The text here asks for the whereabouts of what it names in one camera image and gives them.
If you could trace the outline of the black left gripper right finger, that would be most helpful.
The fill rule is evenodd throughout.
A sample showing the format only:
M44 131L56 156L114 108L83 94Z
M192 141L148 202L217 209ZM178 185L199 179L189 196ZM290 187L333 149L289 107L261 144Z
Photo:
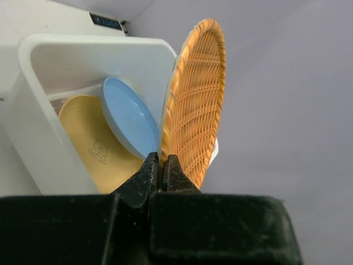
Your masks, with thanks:
M184 174L177 155L169 155L163 168L162 191L174 193L201 193Z

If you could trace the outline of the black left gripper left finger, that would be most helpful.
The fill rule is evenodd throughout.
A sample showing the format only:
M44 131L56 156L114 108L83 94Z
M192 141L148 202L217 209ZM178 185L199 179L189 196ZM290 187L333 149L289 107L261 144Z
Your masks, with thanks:
M156 152L148 154L140 169L119 186L113 194L129 207L138 209L149 202L151 193L158 190L159 159Z

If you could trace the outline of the tan round plate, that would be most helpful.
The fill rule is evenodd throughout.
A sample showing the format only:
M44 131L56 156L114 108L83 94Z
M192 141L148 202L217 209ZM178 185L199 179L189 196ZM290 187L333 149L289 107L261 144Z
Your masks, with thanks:
M72 97L58 117L101 193L113 192L142 166L143 159L127 151L108 127L98 97Z

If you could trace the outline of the woven wicker round plate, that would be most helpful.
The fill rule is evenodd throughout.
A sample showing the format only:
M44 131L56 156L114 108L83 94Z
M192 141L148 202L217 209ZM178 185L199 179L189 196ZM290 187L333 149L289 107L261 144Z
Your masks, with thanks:
M200 188L216 137L226 84L226 45L214 19L200 21L184 41L169 77L159 125L158 155L165 166L177 155L181 168Z

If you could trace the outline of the blue round plate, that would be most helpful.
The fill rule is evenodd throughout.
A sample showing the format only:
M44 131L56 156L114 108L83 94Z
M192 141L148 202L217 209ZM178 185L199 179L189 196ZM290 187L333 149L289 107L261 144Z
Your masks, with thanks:
M144 159L158 151L158 128L139 96L124 82L108 77L100 90L104 118L122 146Z

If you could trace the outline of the white plastic bin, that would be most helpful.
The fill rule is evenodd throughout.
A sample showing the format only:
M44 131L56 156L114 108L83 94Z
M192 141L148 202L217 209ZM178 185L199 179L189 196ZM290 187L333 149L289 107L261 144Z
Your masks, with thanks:
M79 95L100 99L104 80L115 77L139 96L158 126L175 58L161 39L33 34L20 42L20 72L2 121L41 194L105 194L60 122L63 103Z

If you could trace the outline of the blue label sticker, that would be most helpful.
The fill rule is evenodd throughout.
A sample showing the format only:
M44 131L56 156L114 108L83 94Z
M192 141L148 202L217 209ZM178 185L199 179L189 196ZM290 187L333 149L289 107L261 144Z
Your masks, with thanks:
M99 15L96 15L93 13L89 13L89 15L90 15L90 18L92 19L92 22L95 25L123 31L123 29L120 25L120 22L118 20L113 20L111 18L102 17L102 16L99 16Z

